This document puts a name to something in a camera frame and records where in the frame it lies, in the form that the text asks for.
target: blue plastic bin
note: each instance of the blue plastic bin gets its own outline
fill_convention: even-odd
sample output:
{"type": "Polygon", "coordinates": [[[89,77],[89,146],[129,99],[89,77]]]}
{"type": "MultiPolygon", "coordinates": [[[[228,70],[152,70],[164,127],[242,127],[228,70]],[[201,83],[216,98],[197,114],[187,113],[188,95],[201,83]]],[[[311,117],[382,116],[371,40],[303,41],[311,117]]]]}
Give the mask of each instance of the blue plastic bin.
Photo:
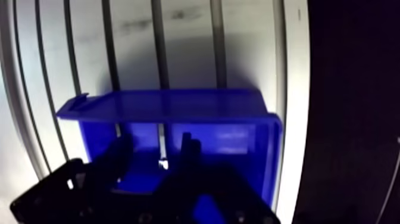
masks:
{"type": "Polygon", "coordinates": [[[164,124],[170,167],[182,134],[202,142],[206,162],[228,161],[267,204],[276,181],[282,124],[258,91],[238,89],[120,91],[68,100],[57,112],[78,120],[90,159],[116,138],[115,124],[136,139],[135,157],[119,187],[152,191],[169,172],[159,167],[158,124],[164,124]]]}

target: bin lip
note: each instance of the bin lip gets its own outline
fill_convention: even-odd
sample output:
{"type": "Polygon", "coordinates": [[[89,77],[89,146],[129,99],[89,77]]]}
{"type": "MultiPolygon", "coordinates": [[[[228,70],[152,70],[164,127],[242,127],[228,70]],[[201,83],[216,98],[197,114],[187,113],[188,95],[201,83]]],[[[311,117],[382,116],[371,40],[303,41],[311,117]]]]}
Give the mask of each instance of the bin lip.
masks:
{"type": "Polygon", "coordinates": [[[58,110],[57,116],[81,122],[255,124],[272,122],[282,126],[278,116],[267,111],[261,93],[252,89],[134,90],[110,92],[95,97],[81,94],[68,100],[58,110]],[[124,102],[135,102],[137,107],[148,104],[151,100],[154,102],[151,102],[152,108],[148,111],[140,112],[132,105],[116,106],[115,102],[120,99],[124,102]],[[104,108],[111,107],[113,107],[112,112],[104,112],[104,108]]]}

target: black mechanical part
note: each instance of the black mechanical part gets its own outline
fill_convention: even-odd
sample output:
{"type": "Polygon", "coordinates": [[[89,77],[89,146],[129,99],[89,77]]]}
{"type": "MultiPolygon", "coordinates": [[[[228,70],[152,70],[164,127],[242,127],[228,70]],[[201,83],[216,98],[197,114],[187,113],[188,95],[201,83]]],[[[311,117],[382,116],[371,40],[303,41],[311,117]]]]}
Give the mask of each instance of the black mechanical part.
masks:
{"type": "Polygon", "coordinates": [[[279,224],[246,180],[227,164],[206,164],[201,142],[184,133],[177,166],[152,194],[114,189],[135,156],[130,135],[92,163],[67,162],[10,206],[20,223],[196,223],[201,195],[210,195],[226,223],[279,224]]]}

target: dark background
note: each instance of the dark background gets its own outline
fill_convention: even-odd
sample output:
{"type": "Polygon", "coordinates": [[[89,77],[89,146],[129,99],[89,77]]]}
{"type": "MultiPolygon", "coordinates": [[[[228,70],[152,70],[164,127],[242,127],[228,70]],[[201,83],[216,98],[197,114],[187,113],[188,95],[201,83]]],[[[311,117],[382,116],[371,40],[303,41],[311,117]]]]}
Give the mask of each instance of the dark background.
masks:
{"type": "Polygon", "coordinates": [[[400,149],[400,2],[308,7],[310,111],[294,223],[375,223],[400,149]]]}

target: vertical rail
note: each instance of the vertical rail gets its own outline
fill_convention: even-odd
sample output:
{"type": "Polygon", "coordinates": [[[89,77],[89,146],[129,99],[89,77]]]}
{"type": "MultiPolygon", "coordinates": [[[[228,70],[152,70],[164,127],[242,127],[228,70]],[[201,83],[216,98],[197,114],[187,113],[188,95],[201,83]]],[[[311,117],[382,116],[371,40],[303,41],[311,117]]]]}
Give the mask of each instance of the vertical rail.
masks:
{"type": "Polygon", "coordinates": [[[25,100],[26,100],[26,106],[27,106],[27,109],[28,109],[29,118],[30,118],[30,120],[32,122],[33,132],[35,134],[35,137],[37,139],[37,143],[39,145],[40,153],[43,156],[43,159],[45,161],[46,168],[48,169],[48,172],[51,173],[49,161],[47,160],[45,151],[43,149],[42,141],[40,140],[38,128],[36,127],[35,118],[33,117],[32,106],[30,105],[30,99],[29,99],[29,95],[28,95],[28,90],[26,88],[26,80],[25,80],[24,68],[22,66],[22,59],[21,59],[20,34],[19,34],[19,31],[18,31],[17,0],[13,0],[12,1],[12,13],[13,13],[12,17],[13,17],[13,20],[14,20],[15,49],[17,51],[18,68],[20,70],[20,79],[21,79],[21,83],[22,83],[24,97],[25,97],[25,100]]]}
{"type": "MultiPolygon", "coordinates": [[[[286,55],[286,22],[285,7],[283,0],[273,0],[274,25],[275,25],[275,51],[276,51],[276,113],[282,121],[283,131],[286,130],[286,101],[288,91],[288,59],[286,55]]],[[[285,135],[282,135],[280,142],[280,154],[278,158],[277,178],[274,187],[274,197],[271,209],[276,211],[279,199],[280,175],[282,173],[283,149],[285,135]]]]}
{"type": "Polygon", "coordinates": [[[221,0],[210,0],[217,87],[227,88],[225,32],[221,0]]]}
{"type": "Polygon", "coordinates": [[[121,88],[118,78],[117,61],[115,59],[113,22],[111,21],[110,0],[102,0],[102,10],[105,33],[105,46],[107,50],[107,60],[111,76],[111,85],[113,91],[119,91],[121,88]]]}
{"type": "Polygon", "coordinates": [[[160,78],[160,88],[169,89],[167,53],[165,50],[163,10],[161,0],[151,0],[151,11],[154,28],[154,43],[157,53],[158,74],[160,78]]]}
{"type": "Polygon", "coordinates": [[[65,16],[65,30],[67,34],[67,45],[68,54],[71,63],[72,80],[74,82],[75,94],[80,95],[82,90],[80,89],[78,68],[76,66],[76,56],[74,48],[74,37],[72,31],[72,20],[71,20],[71,2],[70,0],[64,0],[64,16],[65,16]]]}
{"type": "MultiPolygon", "coordinates": [[[[161,0],[151,0],[151,12],[160,88],[169,89],[170,82],[168,79],[167,51],[165,49],[163,8],[161,0]]],[[[165,169],[168,169],[167,141],[169,140],[170,128],[171,127],[167,124],[157,124],[158,143],[160,145],[160,160],[158,162],[159,165],[163,166],[165,169]]]]}
{"type": "Polygon", "coordinates": [[[42,36],[42,22],[40,19],[40,0],[35,0],[35,17],[36,17],[36,29],[37,29],[37,42],[39,45],[39,57],[40,57],[40,64],[42,66],[42,73],[43,73],[43,80],[45,82],[45,89],[47,93],[47,98],[50,106],[51,116],[54,122],[55,131],[57,133],[58,139],[60,140],[61,150],[64,154],[64,158],[66,161],[69,160],[67,150],[65,148],[65,143],[63,140],[63,136],[60,131],[60,126],[58,124],[57,117],[55,115],[55,108],[53,97],[50,90],[49,78],[47,74],[47,67],[46,67],[46,60],[45,60],[45,52],[43,48],[43,36],[42,36]]]}
{"type": "Polygon", "coordinates": [[[34,143],[28,128],[28,121],[24,114],[23,103],[18,90],[17,71],[16,66],[14,66],[14,53],[12,48],[12,38],[15,38],[15,36],[12,36],[13,27],[9,21],[10,13],[13,13],[14,10],[9,8],[8,3],[9,1],[0,1],[0,69],[2,70],[4,89],[14,126],[22,139],[29,160],[32,163],[33,170],[37,178],[41,180],[45,177],[45,169],[39,161],[38,155],[35,153],[34,143]]]}

